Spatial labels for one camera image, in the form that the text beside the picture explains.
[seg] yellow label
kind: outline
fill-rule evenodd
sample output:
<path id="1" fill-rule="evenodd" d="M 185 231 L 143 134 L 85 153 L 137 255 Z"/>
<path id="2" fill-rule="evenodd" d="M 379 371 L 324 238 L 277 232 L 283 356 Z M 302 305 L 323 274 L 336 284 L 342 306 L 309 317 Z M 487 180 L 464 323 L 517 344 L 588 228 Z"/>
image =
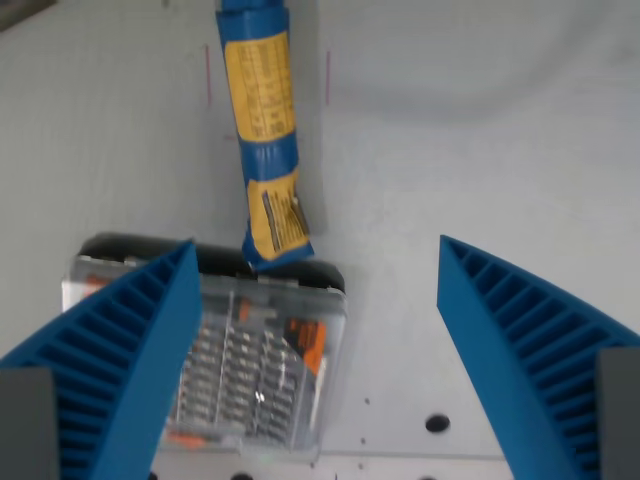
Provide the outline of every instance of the yellow label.
<path id="1" fill-rule="evenodd" d="M 296 128 L 287 32 L 227 42 L 224 49 L 231 102 L 240 137 L 270 142 Z"/>
<path id="2" fill-rule="evenodd" d="M 296 168 L 286 177 L 268 182 L 249 181 L 251 234 L 256 250 L 267 260 L 309 241 L 307 222 L 295 192 L 297 179 Z"/>

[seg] red mark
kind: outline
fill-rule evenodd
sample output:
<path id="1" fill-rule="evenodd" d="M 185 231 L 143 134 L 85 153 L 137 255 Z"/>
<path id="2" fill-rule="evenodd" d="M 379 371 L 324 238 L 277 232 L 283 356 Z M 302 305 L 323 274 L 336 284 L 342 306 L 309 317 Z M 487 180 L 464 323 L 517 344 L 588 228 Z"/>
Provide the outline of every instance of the red mark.
<path id="1" fill-rule="evenodd" d="M 327 67 L 324 81 L 324 103 L 329 106 L 329 93 L 331 91 L 331 50 L 327 50 Z"/>
<path id="2" fill-rule="evenodd" d="M 209 44 L 204 44 L 204 60 L 207 67 L 207 107 L 211 108 L 211 60 L 209 59 Z"/>

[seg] white table surface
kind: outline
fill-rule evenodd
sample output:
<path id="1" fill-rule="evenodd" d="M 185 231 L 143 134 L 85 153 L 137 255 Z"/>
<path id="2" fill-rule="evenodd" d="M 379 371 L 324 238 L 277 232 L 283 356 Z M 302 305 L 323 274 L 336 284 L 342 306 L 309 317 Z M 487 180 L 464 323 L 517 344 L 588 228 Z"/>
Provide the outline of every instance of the white table surface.
<path id="1" fill-rule="evenodd" d="M 96 232 L 240 245 L 246 205 L 211 3 L 62 0 L 0 34 L 0 353 L 59 312 L 67 262 Z M 291 8 L 300 191 L 318 257 L 346 278 L 350 319 L 324 466 L 270 466 L 267 478 L 401 468 L 508 480 L 435 306 L 438 237 L 640 328 L 640 4 Z M 443 435 L 424 428 L 435 412 L 451 418 Z M 225 478 L 213 464 L 242 466 L 157 462 L 163 480 Z"/>

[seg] caulk tube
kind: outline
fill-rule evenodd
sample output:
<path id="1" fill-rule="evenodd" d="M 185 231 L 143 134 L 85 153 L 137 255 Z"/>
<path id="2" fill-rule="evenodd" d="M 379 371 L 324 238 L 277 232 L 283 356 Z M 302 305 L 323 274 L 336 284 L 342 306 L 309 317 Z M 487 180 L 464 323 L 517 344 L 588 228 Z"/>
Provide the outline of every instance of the caulk tube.
<path id="1" fill-rule="evenodd" d="M 223 0 L 216 18 L 249 203 L 242 252 L 265 270 L 313 255 L 296 193 L 289 12 L 282 0 Z"/>

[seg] blue and yellow tube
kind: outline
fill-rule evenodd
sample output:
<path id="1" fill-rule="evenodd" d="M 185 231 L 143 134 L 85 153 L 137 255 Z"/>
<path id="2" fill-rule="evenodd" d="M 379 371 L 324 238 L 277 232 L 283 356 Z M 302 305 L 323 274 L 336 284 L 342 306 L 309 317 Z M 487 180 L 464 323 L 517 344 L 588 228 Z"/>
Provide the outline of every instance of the blue and yellow tube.
<path id="1" fill-rule="evenodd" d="M 313 255 L 296 193 L 289 11 L 282 0 L 223 0 L 216 17 L 249 203 L 242 251 L 265 270 Z"/>

